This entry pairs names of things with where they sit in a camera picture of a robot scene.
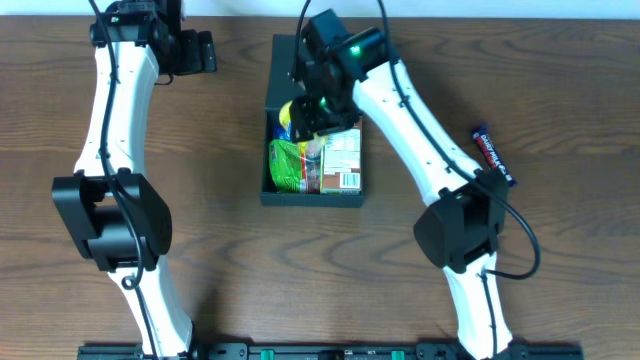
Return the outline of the blue Oreo cookie pack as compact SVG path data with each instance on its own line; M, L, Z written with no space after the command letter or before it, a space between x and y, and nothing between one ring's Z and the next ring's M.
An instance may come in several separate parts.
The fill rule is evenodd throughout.
M288 129L283 128L281 125L275 125L273 128L273 139L291 141L290 133Z

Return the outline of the purple Dairy Milk bar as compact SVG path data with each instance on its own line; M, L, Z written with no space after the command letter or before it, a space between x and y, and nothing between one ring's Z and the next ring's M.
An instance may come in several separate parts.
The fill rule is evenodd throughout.
M497 151L497 148L489 135L488 127L483 125L476 128L471 132L471 136L472 140L482 153L488 167L491 169L498 169L504 175L510 187L516 186L518 182L513 177L508 167L505 165L501 155Z

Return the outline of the black gift box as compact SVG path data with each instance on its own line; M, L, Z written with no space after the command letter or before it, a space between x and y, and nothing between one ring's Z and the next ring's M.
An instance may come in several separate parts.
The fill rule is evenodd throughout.
M269 168L269 143L273 140L273 129L280 108L289 100L303 94L302 88L293 83L288 75L293 62L294 35L275 34L272 38L271 66L266 91L265 132L263 169L261 175L260 201L263 206L283 207L332 207L360 208L364 203L364 192L359 194L301 194L277 191Z

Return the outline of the green snack mix bag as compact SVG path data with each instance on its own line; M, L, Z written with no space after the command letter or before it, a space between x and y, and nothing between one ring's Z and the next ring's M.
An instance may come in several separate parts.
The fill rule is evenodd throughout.
M280 193L319 194L322 177L322 150L307 143L272 140L269 143L269 170Z

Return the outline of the yellow plastic jar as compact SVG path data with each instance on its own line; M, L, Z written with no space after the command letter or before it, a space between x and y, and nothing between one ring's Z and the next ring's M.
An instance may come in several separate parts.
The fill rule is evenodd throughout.
M290 142L293 141L292 120L290 115L290 107L292 101L285 103L278 115L278 121L280 126L284 129L284 139ZM320 156L324 150L325 145L328 143L327 136L315 135L312 140L297 142L296 146L300 150L300 153L305 157L317 157Z

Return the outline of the brown and white carton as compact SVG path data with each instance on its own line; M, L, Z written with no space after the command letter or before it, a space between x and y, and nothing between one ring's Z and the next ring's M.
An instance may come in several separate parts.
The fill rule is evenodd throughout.
M360 194L362 191L362 121L331 134L323 149L322 194Z

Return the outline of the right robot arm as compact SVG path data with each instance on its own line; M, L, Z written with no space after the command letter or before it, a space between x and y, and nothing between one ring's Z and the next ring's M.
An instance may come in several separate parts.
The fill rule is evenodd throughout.
M497 285L508 184L484 170L436 120L386 32L347 31L333 10L300 23L291 77L304 93L289 107L294 142L344 132L367 116L394 148L426 210L414 236L443 270L458 320L458 340L474 359L491 359L512 341Z

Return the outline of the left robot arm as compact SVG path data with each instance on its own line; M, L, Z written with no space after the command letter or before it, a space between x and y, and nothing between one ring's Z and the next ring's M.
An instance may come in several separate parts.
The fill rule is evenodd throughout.
M198 359L207 354L171 279L171 212L146 177L145 137L159 77L212 73L210 32L184 30L182 0L115 1L94 11L96 90L72 175L53 203L79 254L122 291L142 340L86 344L80 359Z

